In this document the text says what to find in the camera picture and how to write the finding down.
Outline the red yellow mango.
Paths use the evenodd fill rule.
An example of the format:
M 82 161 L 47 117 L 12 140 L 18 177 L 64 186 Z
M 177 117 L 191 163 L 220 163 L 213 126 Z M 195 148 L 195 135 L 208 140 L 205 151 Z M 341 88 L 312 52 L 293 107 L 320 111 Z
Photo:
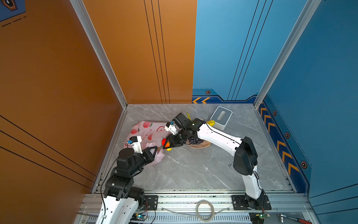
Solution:
M 167 151 L 171 151 L 171 150 L 172 150 L 172 147 L 171 147 L 170 142 L 169 142 L 168 139 L 163 139 L 161 143 L 162 143 L 162 148 L 163 148 L 164 150 L 167 150 Z

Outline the pink printed plastic bag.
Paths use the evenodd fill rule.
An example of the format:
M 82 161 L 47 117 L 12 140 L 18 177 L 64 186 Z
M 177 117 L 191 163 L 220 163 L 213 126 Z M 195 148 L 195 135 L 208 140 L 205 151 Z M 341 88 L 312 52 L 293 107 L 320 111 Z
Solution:
M 154 165 L 162 161 L 165 154 L 163 153 L 162 140 L 165 139 L 170 132 L 165 130 L 166 122 L 151 122 L 151 121 L 141 121 L 137 125 L 135 125 L 129 136 L 125 141 L 125 147 L 127 147 L 127 141 L 132 136 L 140 136 L 142 139 L 141 148 L 144 150 L 147 147 L 158 147 L 158 152 L 156 153 L 154 162 L 149 165 Z

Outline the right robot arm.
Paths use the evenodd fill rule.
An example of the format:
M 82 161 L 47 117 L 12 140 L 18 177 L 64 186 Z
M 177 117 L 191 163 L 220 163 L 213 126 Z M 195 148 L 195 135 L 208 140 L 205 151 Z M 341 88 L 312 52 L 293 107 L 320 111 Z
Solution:
M 170 134 L 162 143 L 163 149 L 181 147 L 189 138 L 197 137 L 223 149 L 233 157 L 232 166 L 244 181 L 244 202 L 250 209 L 263 210 L 267 195 L 259 182 L 257 173 L 258 153 L 249 137 L 234 137 L 224 133 L 201 119 L 190 120 L 179 113 L 164 126 Z

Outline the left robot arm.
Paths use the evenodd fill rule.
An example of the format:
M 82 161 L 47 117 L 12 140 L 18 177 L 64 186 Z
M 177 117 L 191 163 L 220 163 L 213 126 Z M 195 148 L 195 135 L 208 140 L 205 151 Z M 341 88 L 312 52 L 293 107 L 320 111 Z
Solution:
M 102 206 L 97 224 L 128 224 L 134 213 L 143 207 L 145 193 L 134 187 L 134 177 L 155 160 L 158 147 L 147 147 L 142 153 L 133 148 L 121 150 L 116 159 L 117 166 L 111 172 L 101 193 Z

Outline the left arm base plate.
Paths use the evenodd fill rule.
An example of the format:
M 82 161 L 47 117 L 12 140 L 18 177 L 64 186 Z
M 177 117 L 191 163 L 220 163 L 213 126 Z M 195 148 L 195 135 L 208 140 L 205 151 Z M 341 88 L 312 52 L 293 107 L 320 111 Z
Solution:
M 143 210 L 156 211 L 158 208 L 158 195 L 145 195 Z

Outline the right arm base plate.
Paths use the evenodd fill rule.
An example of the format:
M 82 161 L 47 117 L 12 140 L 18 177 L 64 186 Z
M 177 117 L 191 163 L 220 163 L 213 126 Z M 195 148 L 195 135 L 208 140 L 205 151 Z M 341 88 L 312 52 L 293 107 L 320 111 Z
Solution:
M 231 196 L 234 210 L 272 210 L 269 197 L 265 194 L 258 199 L 253 199 L 247 195 L 233 195 Z

